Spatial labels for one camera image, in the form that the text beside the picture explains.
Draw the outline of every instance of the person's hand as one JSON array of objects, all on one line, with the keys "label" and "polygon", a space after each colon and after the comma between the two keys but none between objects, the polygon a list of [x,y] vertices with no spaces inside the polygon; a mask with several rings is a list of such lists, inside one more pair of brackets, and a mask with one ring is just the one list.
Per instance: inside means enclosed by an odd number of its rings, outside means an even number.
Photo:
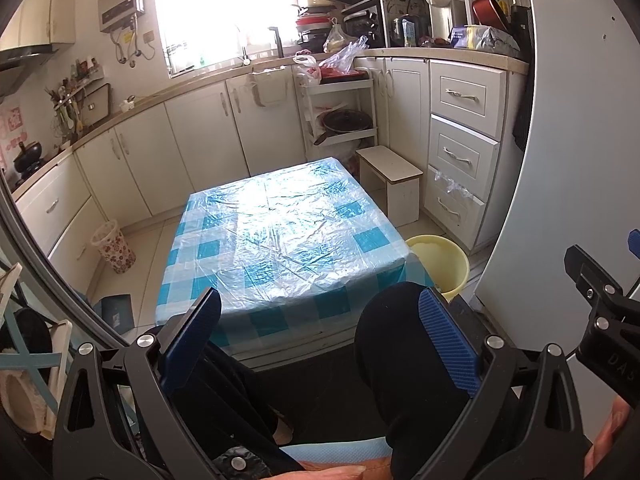
[{"label": "person's hand", "polygon": [[292,471],[274,476],[271,480],[362,480],[363,465],[345,465],[322,471]]},{"label": "person's hand", "polygon": [[629,406],[622,397],[616,397],[613,401],[609,418],[593,442],[593,446],[584,457],[585,476],[593,471],[593,468],[595,468],[600,463],[600,460],[611,450],[614,437],[624,427],[630,413],[631,406]]}]

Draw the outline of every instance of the window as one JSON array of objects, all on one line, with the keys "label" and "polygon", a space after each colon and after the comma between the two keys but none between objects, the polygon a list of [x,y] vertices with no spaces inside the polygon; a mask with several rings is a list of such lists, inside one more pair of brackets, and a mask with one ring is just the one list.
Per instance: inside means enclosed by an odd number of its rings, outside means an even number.
[{"label": "window", "polygon": [[240,63],[243,48],[260,54],[275,48],[278,27],[282,44],[298,39],[297,0],[156,0],[158,23],[170,65],[177,75],[190,67]]}]

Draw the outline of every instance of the black trousers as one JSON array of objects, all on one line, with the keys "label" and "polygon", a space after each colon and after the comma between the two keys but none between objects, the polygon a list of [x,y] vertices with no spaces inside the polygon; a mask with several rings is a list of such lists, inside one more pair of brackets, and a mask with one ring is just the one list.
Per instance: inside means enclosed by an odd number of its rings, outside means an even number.
[{"label": "black trousers", "polygon": [[[409,480],[418,471],[469,400],[451,381],[418,318],[422,290],[399,283],[380,292],[365,307],[355,335],[360,375],[388,427],[394,480]],[[261,399],[252,371],[214,345],[207,345],[172,401],[210,459],[243,446],[274,475],[302,469],[274,442],[277,418]]]}]

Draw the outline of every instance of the faucet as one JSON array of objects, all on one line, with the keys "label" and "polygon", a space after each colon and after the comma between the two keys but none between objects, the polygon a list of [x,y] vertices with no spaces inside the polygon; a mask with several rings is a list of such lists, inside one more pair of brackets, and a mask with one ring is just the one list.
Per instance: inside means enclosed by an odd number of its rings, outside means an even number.
[{"label": "faucet", "polygon": [[280,32],[278,31],[278,27],[269,27],[269,30],[272,30],[276,36],[276,48],[278,49],[278,57],[282,59],[284,57],[284,51],[282,49],[282,41],[280,40]]}]

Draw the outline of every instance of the red frying pan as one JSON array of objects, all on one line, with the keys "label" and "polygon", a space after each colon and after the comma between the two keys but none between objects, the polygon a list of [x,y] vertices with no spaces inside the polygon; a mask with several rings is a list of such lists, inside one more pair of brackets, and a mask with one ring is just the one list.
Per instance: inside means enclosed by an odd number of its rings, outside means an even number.
[{"label": "red frying pan", "polygon": [[504,32],[509,30],[507,17],[495,0],[476,0],[472,6],[480,25],[499,28]]}]

